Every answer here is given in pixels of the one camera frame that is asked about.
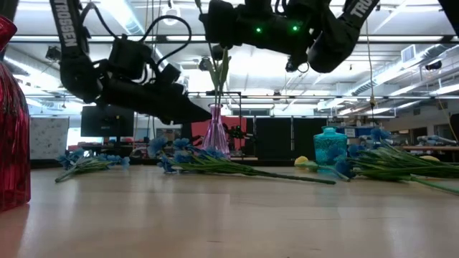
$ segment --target black robotic arm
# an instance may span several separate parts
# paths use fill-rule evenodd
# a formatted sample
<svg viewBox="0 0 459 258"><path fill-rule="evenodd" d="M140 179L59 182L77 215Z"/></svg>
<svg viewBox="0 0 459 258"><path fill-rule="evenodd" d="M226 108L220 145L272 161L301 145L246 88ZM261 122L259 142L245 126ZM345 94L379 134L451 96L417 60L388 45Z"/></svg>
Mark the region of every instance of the black robotic arm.
<svg viewBox="0 0 459 258"><path fill-rule="evenodd" d="M332 72L353 52L361 28L379 0L346 0L343 14L336 18L331 0L283 0L284 12L270 0L245 0L233 8L222 0L211 0L208 14L200 20L206 39L223 47L251 44L288 54L288 72L308 62L317 72ZM459 34L457 0L439 0Z"/></svg>
<svg viewBox="0 0 459 258"><path fill-rule="evenodd" d="M153 26L162 19L177 19L185 24L191 39L191 28L183 19L161 16L153 21L143 39L134 42L126 35L117 38L93 2L84 9L79 0L49 0L49 3L61 43L61 81L73 95L86 103L117 105L153 115L166 124L190 123L212 117L206 110L193 104L184 92L183 85L176 83L180 71L172 64L159 72L158 65L151 58L151 48L143 43ZM90 34L82 25L91 9L96 11L103 26L115 37L109 58L97 62L92 62L89 57L87 39ZM147 83L135 82L145 75L146 65L150 65L155 77Z"/></svg>

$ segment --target pink glass vase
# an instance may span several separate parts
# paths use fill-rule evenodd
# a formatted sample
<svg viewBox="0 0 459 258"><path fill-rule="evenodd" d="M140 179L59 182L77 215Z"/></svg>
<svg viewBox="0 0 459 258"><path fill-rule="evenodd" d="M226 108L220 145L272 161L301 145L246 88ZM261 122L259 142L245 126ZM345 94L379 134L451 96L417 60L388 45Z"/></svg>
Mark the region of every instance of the pink glass vase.
<svg viewBox="0 0 459 258"><path fill-rule="evenodd" d="M212 114L212 119L202 141L202 148L214 148L229 158L230 149L228 148L227 137L222 123L222 106L211 104L210 113Z"/></svg>

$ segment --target blue flower bouquet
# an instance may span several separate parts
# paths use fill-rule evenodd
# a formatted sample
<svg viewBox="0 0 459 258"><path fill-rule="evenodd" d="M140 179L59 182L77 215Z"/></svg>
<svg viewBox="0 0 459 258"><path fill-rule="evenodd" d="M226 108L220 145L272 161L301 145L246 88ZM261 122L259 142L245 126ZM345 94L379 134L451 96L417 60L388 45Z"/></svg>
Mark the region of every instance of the blue flower bouquet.
<svg viewBox="0 0 459 258"><path fill-rule="evenodd" d="M121 158L120 156L106 154L93 156L92 151L89 151L88 155L85 156L85 151L81 148L71 153L67 153L66 155L59 156L56 160L61 163L65 170L55 179L56 183L62 182L78 174L107 170L110 169L111 166L118 164L121 165L123 169L127 169L130 162L129 157Z"/></svg>
<svg viewBox="0 0 459 258"><path fill-rule="evenodd" d="M328 167L328 169L335 171L342 178L347 178L347 181L356 176L381 181L413 181L459 194L459 189L447 187L431 180L432 178L459 178L459 166L457 164L441 162L429 156L414 156L391 146L387 142L389 138L389 132L379 128L373 129L372 139L377 144L374 144L371 150L360 145L351 145L348 149L350 157L340 159L334 167ZM311 161L297 164L297 166L318 167Z"/></svg>
<svg viewBox="0 0 459 258"><path fill-rule="evenodd" d="M164 169L164 173L242 174L245 176L264 176L327 184L336 183L331 180L259 171L251 166L229 161L225 154L213 148L206 150L196 148L189 144L189 140L186 138L176 139L173 142L174 155L167 156L164 151L166 144L167 139L156 138L150 142L148 147L149 156L161 160L158 166Z"/></svg>

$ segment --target table surface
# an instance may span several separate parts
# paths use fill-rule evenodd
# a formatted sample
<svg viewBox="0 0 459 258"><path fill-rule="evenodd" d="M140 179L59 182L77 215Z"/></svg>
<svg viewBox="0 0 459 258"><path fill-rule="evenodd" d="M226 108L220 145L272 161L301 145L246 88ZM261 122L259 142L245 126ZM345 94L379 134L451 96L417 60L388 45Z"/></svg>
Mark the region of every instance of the table surface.
<svg viewBox="0 0 459 258"><path fill-rule="evenodd" d="M264 168L297 173L294 168ZM0 257L458 257L459 196L416 183L334 186L164 175L153 166L54 184L0 214Z"/></svg>

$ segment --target wall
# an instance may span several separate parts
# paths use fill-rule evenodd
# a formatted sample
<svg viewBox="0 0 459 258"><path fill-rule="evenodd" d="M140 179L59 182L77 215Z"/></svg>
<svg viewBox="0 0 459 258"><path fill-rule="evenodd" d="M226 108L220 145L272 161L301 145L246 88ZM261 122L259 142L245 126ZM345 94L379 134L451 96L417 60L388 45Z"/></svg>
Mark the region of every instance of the wall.
<svg viewBox="0 0 459 258"><path fill-rule="evenodd" d="M438 110L436 105L422 106L420 115L413 115L413 109L410 108L408 112L401 113L388 122L383 123L386 130L406 130L413 128L427 127L427 134L435 134L435 125L443 125L448 123L448 115L459 113L458 100L448 101L448 109L445 109L448 115L442 110Z"/></svg>

